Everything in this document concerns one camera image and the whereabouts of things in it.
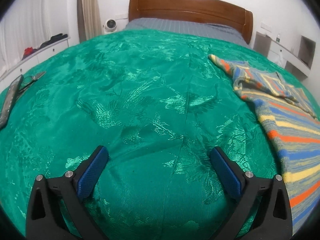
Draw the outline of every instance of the drawer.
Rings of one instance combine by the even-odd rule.
[[[49,59],[50,57],[58,54],[59,52],[68,48],[68,42],[62,41],[59,42],[52,47],[45,49],[37,54],[39,63],[44,62],[45,60]]]
[[[11,82],[15,80],[18,76],[20,76],[22,73],[20,71],[20,67],[15,68],[13,71],[11,71],[1,82],[3,82],[4,88],[6,89],[8,86],[10,86]]]
[[[0,93],[5,89],[3,80],[0,81]]]
[[[270,44],[270,50],[276,54],[280,54],[280,52],[283,52],[284,48],[281,47],[278,43],[276,43],[275,41],[271,41]]]
[[[285,64],[287,63],[287,60],[285,58],[283,58],[283,61],[280,63],[279,54],[276,54],[271,50],[269,50],[269,53],[268,53],[268,60],[272,61],[273,63],[277,64],[279,67],[282,67],[282,68],[284,68]]]
[[[20,66],[18,66],[18,69],[20,69],[20,73],[24,75],[27,71],[29,71],[34,66],[38,65],[38,58],[37,56],[33,56],[30,59],[28,59],[26,62],[22,63]]]

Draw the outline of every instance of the small fan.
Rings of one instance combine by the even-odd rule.
[[[112,33],[116,31],[117,23],[115,20],[107,20],[106,23],[103,25],[103,31],[105,34]]]

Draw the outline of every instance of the white nightstand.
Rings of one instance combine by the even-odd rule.
[[[278,65],[280,54],[282,54],[282,68],[288,70],[293,75],[295,75],[296,73],[300,74],[300,72],[302,72],[305,77],[308,77],[310,75],[310,68],[304,62],[302,62],[281,44],[271,39],[269,36],[257,32],[253,50],[261,53],[262,55],[267,57],[268,60]]]
[[[52,43],[36,51],[35,53],[26,57],[24,60],[17,63],[14,67],[10,68],[0,77],[0,93],[21,74],[24,75],[28,70],[30,70],[34,66],[67,49],[69,47],[68,39],[69,37]]]

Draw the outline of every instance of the orange stripe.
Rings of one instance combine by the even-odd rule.
[[[276,90],[281,91],[281,90],[278,88],[278,86],[277,86],[272,80],[270,80],[270,81],[271,81],[271,83],[276,87]]]
[[[280,107],[280,108],[282,108],[282,109],[285,109],[285,110],[287,110],[287,111],[290,111],[290,112],[292,112],[292,113],[299,114],[299,115],[302,115],[302,116],[304,116],[304,117],[307,117],[308,119],[312,120],[312,121],[315,122],[316,124],[319,124],[319,122],[317,122],[316,120],[314,120],[314,119],[313,119],[310,115],[308,115],[308,114],[299,113],[299,112],[294,111],[294,110],[292,110],[292,109],[290,109],[290,108],[287,108],[287,107],[285,107],[285,106],[278,105],[278,104],[273,103],[273,102],[270,102],[270,104],[272,104],[272,105],[274,105],[274,106],[277,106],[277,107]]]
[[[224,67],[226,68],[226,71],[229,73],[230,65],[227,62],[225,62],[223,59],[221,60],[221,63],[224,65]]]
[[[305,192],[290,199],[290,206],[293,208],[294,206],[300,204],[307,197],[309,197],[312,193],[314,193],[319,187],[320,187],[320,180],[316,184],[314,184],[311,188],[307,189]]]
[[[274,139],[275,137],[279,137],[284,142],[320,143],[319,139],[281,135],[276,130],[269,131],[267,133],[267,136],[268,136],[269,139]]]
[[[251,78],[253,78],[253,76],[251,75],[250,71],[248,71],[247,69],[245,69],[245,71]]]

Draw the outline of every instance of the knitted blanket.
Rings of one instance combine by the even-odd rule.
[[[292,211],[293,233],[307,219],[320,196],[320,122],[301,88],[243,61],[209,59],[233,78],[233,90],[252,102],[258,120],[281,161]]]

